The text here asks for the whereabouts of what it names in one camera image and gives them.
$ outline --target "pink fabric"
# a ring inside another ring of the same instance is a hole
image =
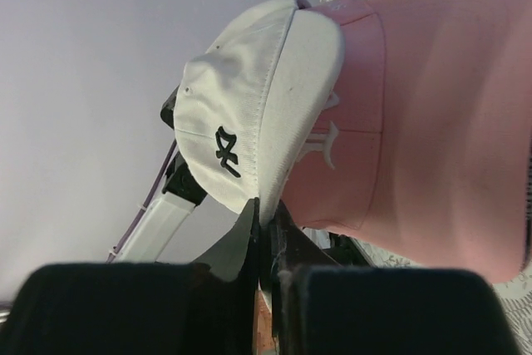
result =
[[[347,234],[496,283],[525,259],[532,0],[335,0],[346,61],[283,201]]]

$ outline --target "white baseball cap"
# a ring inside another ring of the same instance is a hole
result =
[[[236,213],[258,197],[261,224],[343,63],[340,27],[309,6],[271,0],[241,14],[186,64],[175,101],[175,138],[192,176]]]

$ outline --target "lavender wall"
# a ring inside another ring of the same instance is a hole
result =
[[[185,61],[261,1],[0,0],[0,300],[42,264],[106,258],[170,146]],[[207,201],[163,259],[233,218]]]

